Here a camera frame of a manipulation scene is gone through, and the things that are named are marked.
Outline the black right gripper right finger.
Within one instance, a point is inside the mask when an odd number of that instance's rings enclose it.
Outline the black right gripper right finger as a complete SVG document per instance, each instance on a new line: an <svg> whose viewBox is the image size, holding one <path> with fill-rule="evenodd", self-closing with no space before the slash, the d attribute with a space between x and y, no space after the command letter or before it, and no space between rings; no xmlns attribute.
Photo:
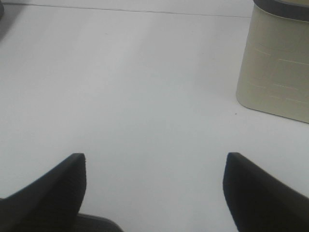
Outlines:
<svg viewBox="0 0 309 232"><path fill-rule="evenodd" d="M223 192L239 232L309 230L309 199L240 153L227 155Z"/></svg>

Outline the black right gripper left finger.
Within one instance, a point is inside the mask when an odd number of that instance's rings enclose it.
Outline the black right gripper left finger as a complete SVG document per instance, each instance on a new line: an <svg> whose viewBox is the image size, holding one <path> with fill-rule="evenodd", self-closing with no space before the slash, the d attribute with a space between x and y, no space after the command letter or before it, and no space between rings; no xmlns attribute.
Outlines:
<svg viewBox="0 0 309 232"><path fill-rule="evenodd" d="M86 190L85 155L68 156L0 202L2 232L70 232Z"/></svg>

